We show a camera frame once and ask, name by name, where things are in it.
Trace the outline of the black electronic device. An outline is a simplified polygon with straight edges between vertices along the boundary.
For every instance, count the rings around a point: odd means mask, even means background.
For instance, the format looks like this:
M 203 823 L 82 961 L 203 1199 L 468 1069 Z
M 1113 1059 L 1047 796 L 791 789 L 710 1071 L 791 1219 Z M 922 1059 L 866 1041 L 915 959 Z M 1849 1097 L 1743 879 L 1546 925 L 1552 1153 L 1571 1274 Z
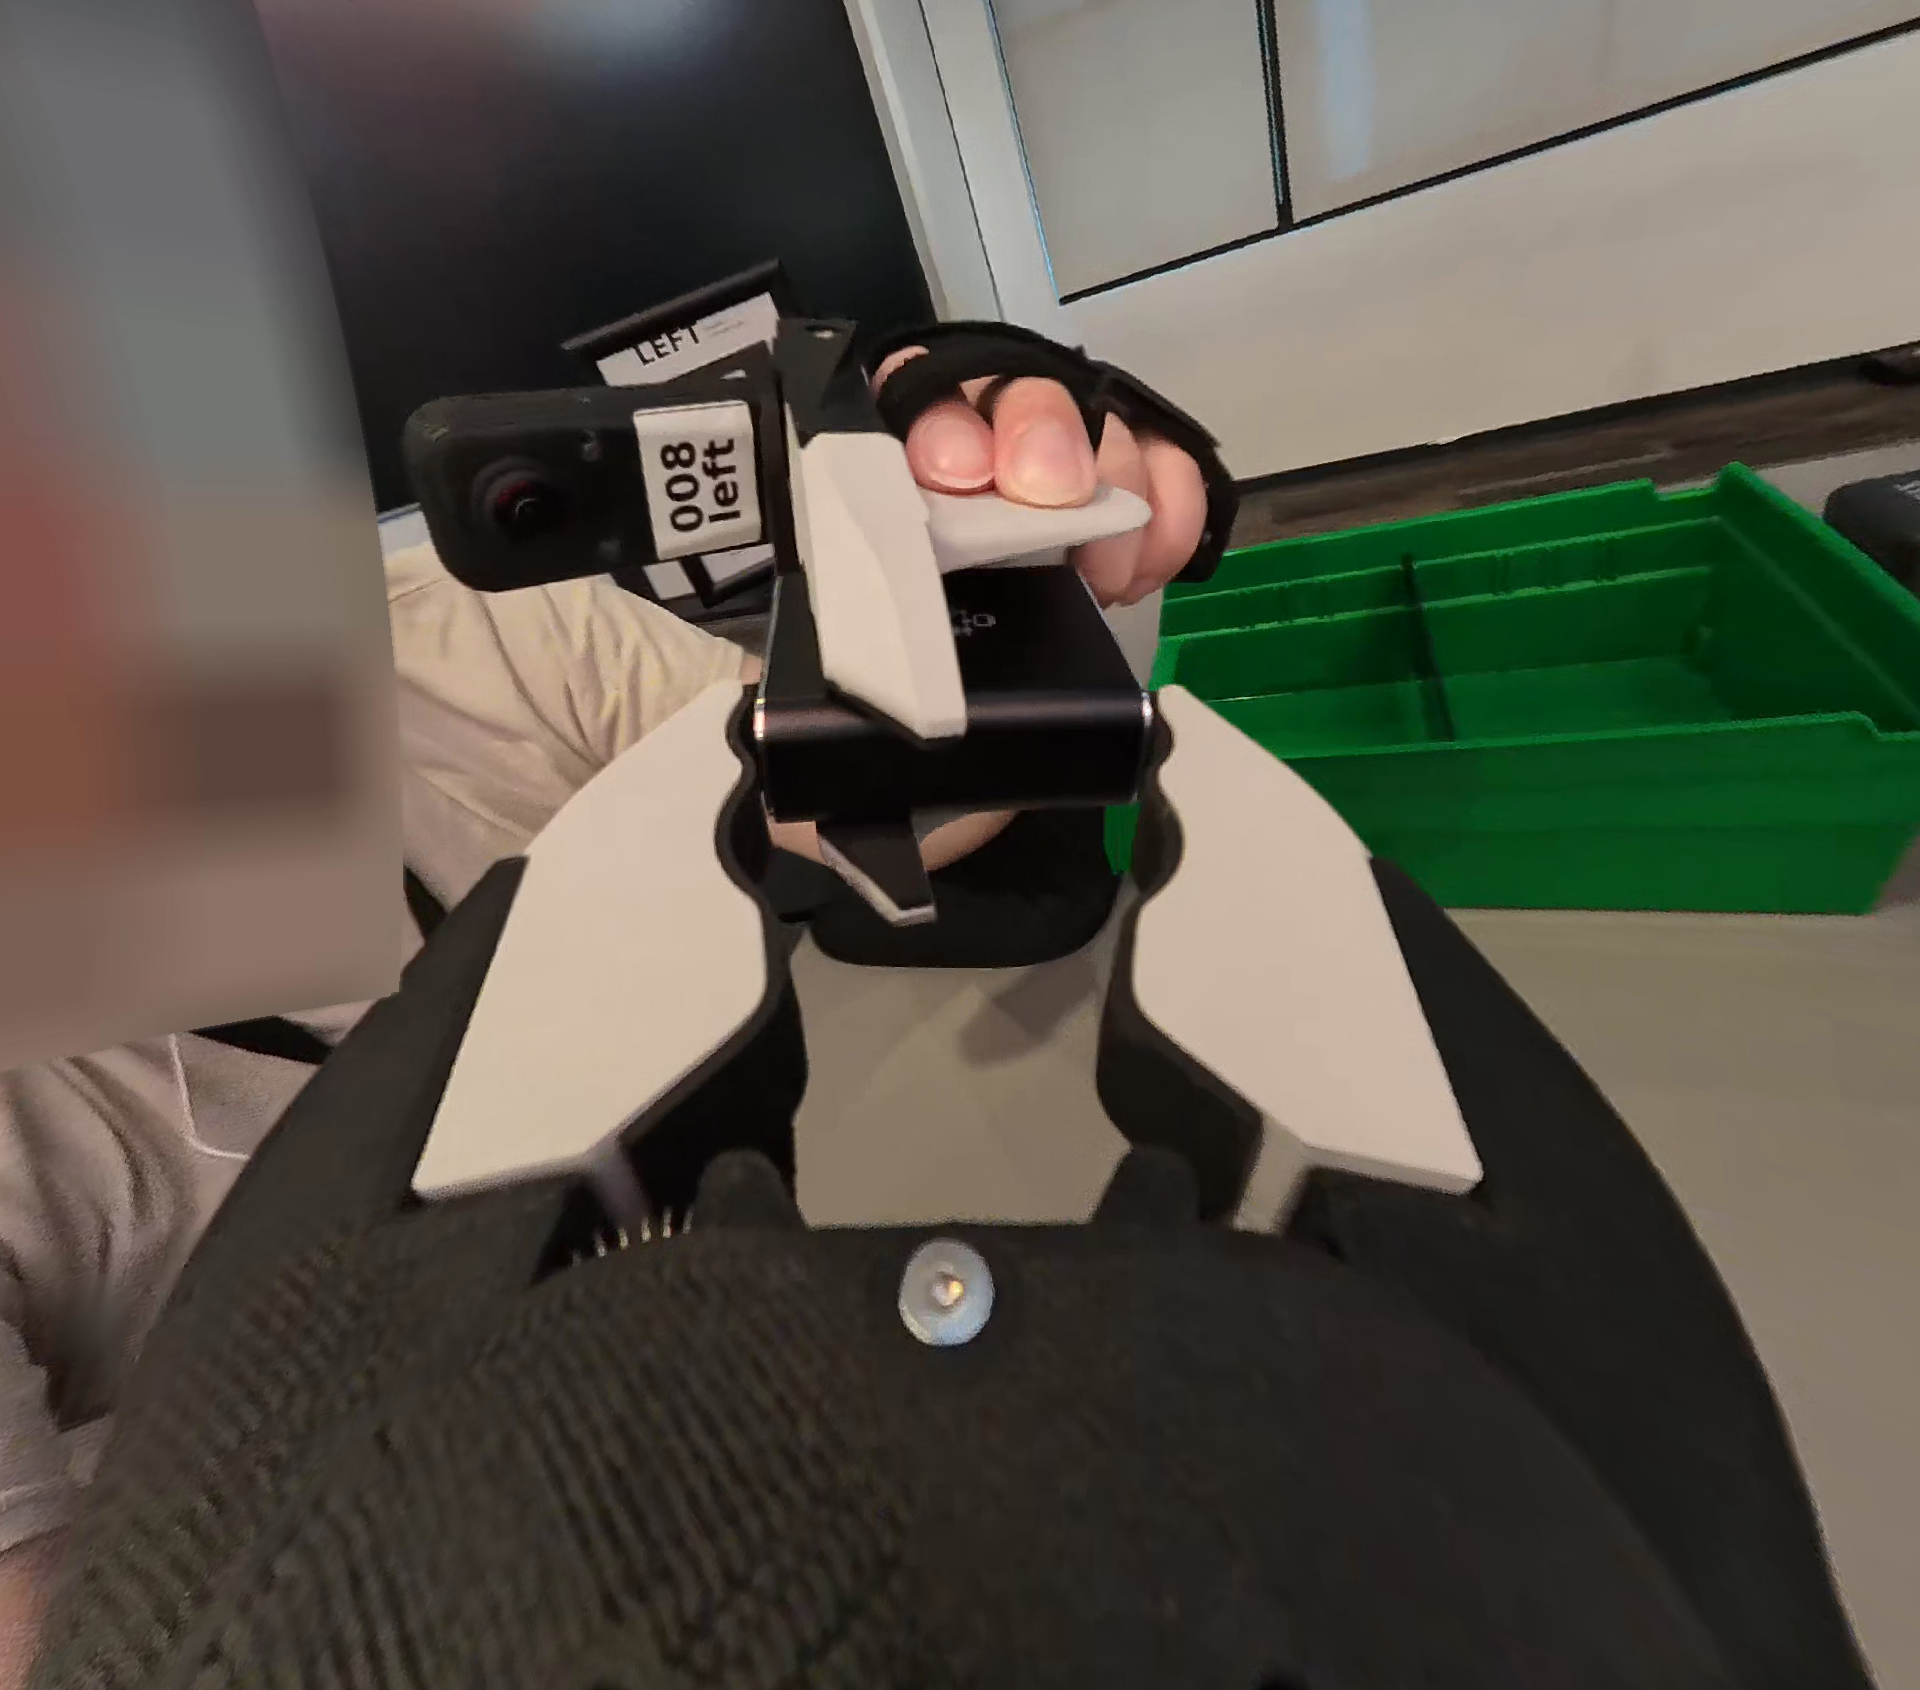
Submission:
M 1840 481 L 1822 523 L 1872 559 L 1897 587 L 1920 591 L 1920 473 Z

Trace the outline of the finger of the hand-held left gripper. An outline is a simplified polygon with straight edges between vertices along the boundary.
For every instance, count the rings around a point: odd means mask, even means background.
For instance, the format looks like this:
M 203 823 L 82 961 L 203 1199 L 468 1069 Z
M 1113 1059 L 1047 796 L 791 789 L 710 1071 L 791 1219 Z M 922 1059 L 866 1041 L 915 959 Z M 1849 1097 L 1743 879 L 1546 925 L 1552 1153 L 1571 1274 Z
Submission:
M 915 743 L 965 735 L 922 491 L 881 431 L 788 434 L 797 544 L 826 686 Z
M 887 925 L 933 925 L 937 890 L 922 838 L 940 813 L 822 817 L 822 866 Z

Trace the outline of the person's left hand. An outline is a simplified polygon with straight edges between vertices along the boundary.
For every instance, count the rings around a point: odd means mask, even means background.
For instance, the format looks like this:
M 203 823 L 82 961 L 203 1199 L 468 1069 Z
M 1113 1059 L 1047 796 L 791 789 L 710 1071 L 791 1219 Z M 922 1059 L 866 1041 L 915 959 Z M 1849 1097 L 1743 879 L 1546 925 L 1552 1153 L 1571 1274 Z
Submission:
M 1080 509 L 1098 486 L 1148 506 L 1148 523 L 1072 554 L 1098 608 L 1138 608 L 1174 586 L 1209 528 L 1193 455 L 1109 416 L 1088 442 L 1080 408 L 1052 377 L 965 377 L 907 434 L 907 459 L 929 491 L 1003 495 L 1027 509 Z

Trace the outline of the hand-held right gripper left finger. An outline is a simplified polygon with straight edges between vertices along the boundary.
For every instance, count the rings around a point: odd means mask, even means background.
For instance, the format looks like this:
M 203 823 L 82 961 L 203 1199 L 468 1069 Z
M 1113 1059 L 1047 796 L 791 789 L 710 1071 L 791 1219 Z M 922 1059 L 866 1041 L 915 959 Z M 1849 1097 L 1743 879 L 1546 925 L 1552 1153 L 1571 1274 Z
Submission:
M 752 799 L 740 715 L 747 692 L 710 686 L 529 844 L 416 1199 L 521 1180 L 643 1199 L 622 1143 L 741 1037 L 773 977 L 763 907 L 719 857 Z

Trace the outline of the black bin divider plate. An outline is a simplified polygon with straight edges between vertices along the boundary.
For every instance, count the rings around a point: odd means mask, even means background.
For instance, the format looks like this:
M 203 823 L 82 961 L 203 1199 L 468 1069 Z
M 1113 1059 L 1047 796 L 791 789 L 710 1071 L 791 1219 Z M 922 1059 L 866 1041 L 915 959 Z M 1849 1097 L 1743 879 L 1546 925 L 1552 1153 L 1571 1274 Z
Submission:
M 1435 643 L 1431 643 L 1429 596 L 1422 596 L 1422 580 L 1417 580 L 1417 559 L 1416 554 L 1402 554 L 1402 587 L 1405 587 L 1411 665 L 1416 665 L 1416 676 L 1417 676 L 1422 728 L 1429 728 L 1429 743 L 1455 746 L 1459 743 L 1459 726 L 1455 726 L 1445 672 L 1435 665 Z

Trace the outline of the black ethernet splitter box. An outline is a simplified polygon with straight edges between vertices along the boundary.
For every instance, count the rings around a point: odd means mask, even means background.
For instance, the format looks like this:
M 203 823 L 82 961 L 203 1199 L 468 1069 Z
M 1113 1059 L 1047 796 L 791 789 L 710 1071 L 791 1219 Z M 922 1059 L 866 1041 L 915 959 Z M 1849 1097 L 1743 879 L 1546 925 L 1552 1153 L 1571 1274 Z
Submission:
M 1118 808 L 1138 799 L 1149 702 L 1068 565 L 946 580 L 965 735 L 915 743 L 826 686 L 803 574 L 780 574 L 754 697 L 777 823 Z

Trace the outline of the large black screen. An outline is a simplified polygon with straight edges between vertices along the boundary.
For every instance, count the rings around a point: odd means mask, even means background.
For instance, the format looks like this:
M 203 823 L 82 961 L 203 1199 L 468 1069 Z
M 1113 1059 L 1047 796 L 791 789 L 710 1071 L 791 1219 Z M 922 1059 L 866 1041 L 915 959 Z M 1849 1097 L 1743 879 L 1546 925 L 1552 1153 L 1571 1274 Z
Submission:
M 253 0 L 346 332 L 379 509 L 400 424 L 594 384 L 571 339 L 780 264 L 933 317 L 843 0 Z

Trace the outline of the green plastic bin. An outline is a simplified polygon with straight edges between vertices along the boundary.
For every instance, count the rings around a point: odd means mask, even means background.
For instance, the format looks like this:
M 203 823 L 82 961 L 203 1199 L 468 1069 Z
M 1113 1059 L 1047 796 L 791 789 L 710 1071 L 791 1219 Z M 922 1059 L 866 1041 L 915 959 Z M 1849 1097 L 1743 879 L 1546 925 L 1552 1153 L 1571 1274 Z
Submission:
M 1459 726 L 1429 743 L 1402 554 Z M 1743 466 L 1234 551 L 1149 686 L 1293 762 L 1445 907 L 1830 912 L 1920 823 L 1920 612 Z

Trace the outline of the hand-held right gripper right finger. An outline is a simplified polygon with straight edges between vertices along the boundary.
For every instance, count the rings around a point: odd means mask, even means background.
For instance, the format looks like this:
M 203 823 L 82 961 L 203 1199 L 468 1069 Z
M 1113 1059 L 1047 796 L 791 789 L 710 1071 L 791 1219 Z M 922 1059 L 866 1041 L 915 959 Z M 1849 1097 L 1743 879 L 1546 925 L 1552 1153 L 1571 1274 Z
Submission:
M 1467 1205 L 1484 1163 L 1343 817 L 1201 692 L 1157 692 L 1096 1097 L 1193 1219 L 1279 1232 L 1312 1177 Z

